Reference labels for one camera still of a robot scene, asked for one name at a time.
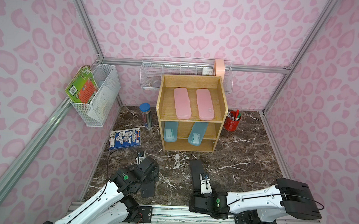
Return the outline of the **white paper in basket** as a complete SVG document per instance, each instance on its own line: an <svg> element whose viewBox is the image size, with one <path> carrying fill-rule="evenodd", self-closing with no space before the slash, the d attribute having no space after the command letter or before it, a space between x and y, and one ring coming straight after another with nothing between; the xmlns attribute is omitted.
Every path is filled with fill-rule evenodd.
<svg viewBox="0 0 359 224"><path fill-rule="evenodd" d="M108 113L113 106L115 98L116 94L113 90L105 85L102 85L90 103L90 110L87 115L97 122L104 124Z"/></svg>

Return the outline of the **teal pencil case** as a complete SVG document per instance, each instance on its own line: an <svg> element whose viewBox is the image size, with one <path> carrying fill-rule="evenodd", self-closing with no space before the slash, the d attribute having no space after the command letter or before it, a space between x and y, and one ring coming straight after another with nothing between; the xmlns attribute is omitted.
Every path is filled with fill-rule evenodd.
<svg viewBox="0 0 359 224"><path fill-rule="evenodd" d="M196 122L194 123L190 135L188 137L188 143L193 146L199 146L202 143L202 140L205 136L205 133L208 128L208 123L206 122Z"/></svg>
<svg viewBox="0 0 359 224"><path fill-rule="evenodd" d="M178 139L177 132L178 132L178 122L174 122L174 121L165 122L164 138L163 138L164 141L169 143L176 142Z"/></svg>

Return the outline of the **pink pencil case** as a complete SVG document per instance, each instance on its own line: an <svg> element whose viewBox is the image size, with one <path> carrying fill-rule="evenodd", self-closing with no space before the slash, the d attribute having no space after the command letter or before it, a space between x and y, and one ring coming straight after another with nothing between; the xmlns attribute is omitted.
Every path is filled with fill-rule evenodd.
<svg viewBox="0 0 359 224"><path fill-rule="evenodd" d="M187 88L181 87L174 89L174 102L177 119L190 119L192 110Z"/></svg>
<svg viewBox="0 0 359 224"><path fill-rule="evenodd" d="M210 121L215 117L212 103L212 97L209 89L197 89L196 99L198 106L198 115L200 120Z"/></svg>

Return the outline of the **white mesh side basket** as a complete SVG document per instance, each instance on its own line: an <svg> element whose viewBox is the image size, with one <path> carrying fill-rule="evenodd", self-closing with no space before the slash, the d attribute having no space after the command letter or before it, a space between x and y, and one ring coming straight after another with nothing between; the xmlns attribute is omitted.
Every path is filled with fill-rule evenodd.
<svg viewBox="0 0 359 224"><path fill-rule="evenodd" d="M121 85L116 66L82 67L66 87L71 105L88 127L103 127Z"/></svg>

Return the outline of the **blue comic book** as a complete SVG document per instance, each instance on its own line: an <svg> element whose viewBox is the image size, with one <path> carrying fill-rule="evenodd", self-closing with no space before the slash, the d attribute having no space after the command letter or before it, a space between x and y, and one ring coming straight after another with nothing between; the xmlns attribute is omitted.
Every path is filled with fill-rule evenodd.
<svg viewBox="0 0 359 224"><path fill-rule="evenodd" d="M112 130L109 137L109 150L137 147L141 145L141 128Z"/></svg>

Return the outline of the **blue-lid pencil tube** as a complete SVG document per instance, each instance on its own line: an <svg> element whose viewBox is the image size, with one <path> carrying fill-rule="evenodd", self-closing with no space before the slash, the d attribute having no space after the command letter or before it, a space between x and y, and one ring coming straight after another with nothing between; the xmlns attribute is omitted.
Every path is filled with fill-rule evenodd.
<svg viewBox="0 0 359 224"><path fill-rule="evenodd" d="M144 126L147 130L151 130L153 127L151 106L149 103L142 103L139 106L141 116L144 122Z"/></svg>

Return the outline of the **green red book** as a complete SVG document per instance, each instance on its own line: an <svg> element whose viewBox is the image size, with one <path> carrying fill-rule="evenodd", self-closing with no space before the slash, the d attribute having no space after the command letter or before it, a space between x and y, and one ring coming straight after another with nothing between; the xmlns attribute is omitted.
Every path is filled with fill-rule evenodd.
<svg viewBox="0 0 359 224"><path fill-rule="evenodd" d="M89 66L85 65L79 69L65 92L73 103L89 104L98 90L93 72Z"/></svg>

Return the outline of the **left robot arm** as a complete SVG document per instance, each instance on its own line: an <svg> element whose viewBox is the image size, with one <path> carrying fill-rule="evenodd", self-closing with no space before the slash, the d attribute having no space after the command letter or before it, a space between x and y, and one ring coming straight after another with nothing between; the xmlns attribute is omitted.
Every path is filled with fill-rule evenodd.
<svg viewBox="0 0 359 224"><path fill-rule="evenodd" d="M159 166L151 157L119 169L94 196L65 217L43 224L143 224L151 218L132 197L141 191L152 197Z"/></svg>

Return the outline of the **black pencil case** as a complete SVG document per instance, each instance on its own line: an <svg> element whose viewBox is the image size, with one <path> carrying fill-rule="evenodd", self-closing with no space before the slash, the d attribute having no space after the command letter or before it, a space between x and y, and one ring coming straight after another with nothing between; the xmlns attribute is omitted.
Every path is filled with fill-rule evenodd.
<svg viewBox="0 0 359 224"><path fill-rule="evenodd" d="M204 173L204 168L200 160L190 160L190 170L193 181L194 192L201 194L200 174Z"/></svg>
<svg viewBox="0 0 359 224"><path fill-rule="evenodd" d="M155 196L155 181L146 182L141 185L141 197L151 198Z"/></svg>

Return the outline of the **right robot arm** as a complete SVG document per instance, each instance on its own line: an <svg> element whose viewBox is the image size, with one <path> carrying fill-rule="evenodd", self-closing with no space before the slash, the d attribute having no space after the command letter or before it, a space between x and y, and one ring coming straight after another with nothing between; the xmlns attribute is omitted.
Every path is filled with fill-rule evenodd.
<svg viewBox="0 0 359 224"><path fill-rule="evenodd" d="M226 220L229 215L248 213L261 223L291 215L301 220L320 220L324 209L306 183L280 178L268 188L248 192L217 192L209 179L201 179L189 201L189 211Z"/></svg>

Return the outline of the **wooden three-tier shelf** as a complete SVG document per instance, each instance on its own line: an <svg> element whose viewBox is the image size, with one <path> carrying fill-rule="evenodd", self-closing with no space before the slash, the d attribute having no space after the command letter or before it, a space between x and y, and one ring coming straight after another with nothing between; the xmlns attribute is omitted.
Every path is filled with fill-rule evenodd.
<svg viewBox="0 0 359 224"><path fill-rule="evenodd" d="M192 110L191 118L186 120L177 119L175 113L174 89L181 87L185 87L188 90ZM196 90L201 88L209 89L212 97L215 117L210 121L200 120L198 115ZM161 80L156 112L164 151L213 153L228 114L228 104L223 81L218 76L164 75ZM164 141L165 122L169 121L178 122L178 139L173 143ZM208 123L207 131L199 146L193 146L188 143L188 137L196 122Z"/></svg>

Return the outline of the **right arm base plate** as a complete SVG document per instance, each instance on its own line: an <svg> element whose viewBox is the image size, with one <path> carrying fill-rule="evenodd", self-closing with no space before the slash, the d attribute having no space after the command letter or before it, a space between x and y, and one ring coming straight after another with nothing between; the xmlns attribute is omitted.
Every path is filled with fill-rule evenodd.
<svg viewBox="0 0 359 224"><path fill-rule="evenodd" d="M235 224L277 224L276 220L273 222L263 222L260 220L256 210L244 211L234 215Z"/></svg>

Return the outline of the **red pen cup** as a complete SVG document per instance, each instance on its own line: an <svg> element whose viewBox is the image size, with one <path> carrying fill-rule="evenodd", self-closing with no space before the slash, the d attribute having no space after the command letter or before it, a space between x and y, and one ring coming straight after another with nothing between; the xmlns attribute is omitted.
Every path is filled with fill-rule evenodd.
<svg viewBox="0 0 359 224"><path fill-rule="evenodd" d="M239 110L229 111L223 125L224 128L227 131L234 132L237 129L239 122L241 121L241 115L242 114Z"/></svg>

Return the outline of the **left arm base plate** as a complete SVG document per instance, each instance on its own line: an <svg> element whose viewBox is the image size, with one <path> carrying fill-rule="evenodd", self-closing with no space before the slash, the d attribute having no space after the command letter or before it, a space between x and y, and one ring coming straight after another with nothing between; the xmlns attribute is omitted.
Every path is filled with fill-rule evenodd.
<svg viewBox="0 0 359 224"><path fill-rule="evenodd" d="M135 206L128 210L128 212L129 214L124 222L132 223L138 222L140 219L142 219L143 223L151 223L153 212L152 206Z"/></svg>

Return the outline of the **pink tape roll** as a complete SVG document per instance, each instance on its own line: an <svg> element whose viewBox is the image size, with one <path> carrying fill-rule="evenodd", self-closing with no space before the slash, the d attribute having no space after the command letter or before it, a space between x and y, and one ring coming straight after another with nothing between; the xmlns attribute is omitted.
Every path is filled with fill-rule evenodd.
<svg viewBox="0 0 359 224"><path fill-rule="evenodd" d="M224 62L224 60L215 59L214 73L215 73L215 76L220 77L222 81L224 80L224 77L225 77L225 62Z"/></svg>

